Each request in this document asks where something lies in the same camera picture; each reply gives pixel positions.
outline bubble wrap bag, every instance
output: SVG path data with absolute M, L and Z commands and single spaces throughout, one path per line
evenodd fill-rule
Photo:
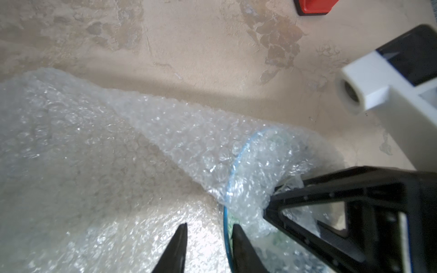
M 56 69 L 0 89 L 5 272 L 150 272 L 184 222 L 186 272 L 226 272 L 211 195 L 262 239 L 274 230 L 262 209 L 282 178 L 343 167 L 309 130 L 103 89 Z

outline red plastic part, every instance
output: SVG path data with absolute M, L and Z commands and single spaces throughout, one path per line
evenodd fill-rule
M 300 8 L 305 14 L 328 13 L 338 0 L 299 0 Z

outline beige countertop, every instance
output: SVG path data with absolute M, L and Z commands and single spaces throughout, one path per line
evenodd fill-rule
M 3 0 L 0 79 L 53 66 L 102 87 L 197 102 L 320 132 L 354 165 L 412 166 L 371 113 L 352 116 L 342 66 L 436 21 L 429 0 Z

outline white plastic part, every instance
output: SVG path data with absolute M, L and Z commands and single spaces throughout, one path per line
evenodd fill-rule
M 437 78 L 413 86 L 373 51 L 341 69 L 336 85 L 350 112 L 375 111 L 417 170 L 437 171 Z

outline cylindrical hole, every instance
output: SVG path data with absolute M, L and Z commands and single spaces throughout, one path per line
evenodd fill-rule
M 349 96 L 351 100 L 353 100 L 356 103 L 360 103 L 360 99 L 358 98 L 355 89 L 350 85 L 350 83 L 346 81 L 344 82 L 344 90 L 346 91 L 346 94 Z

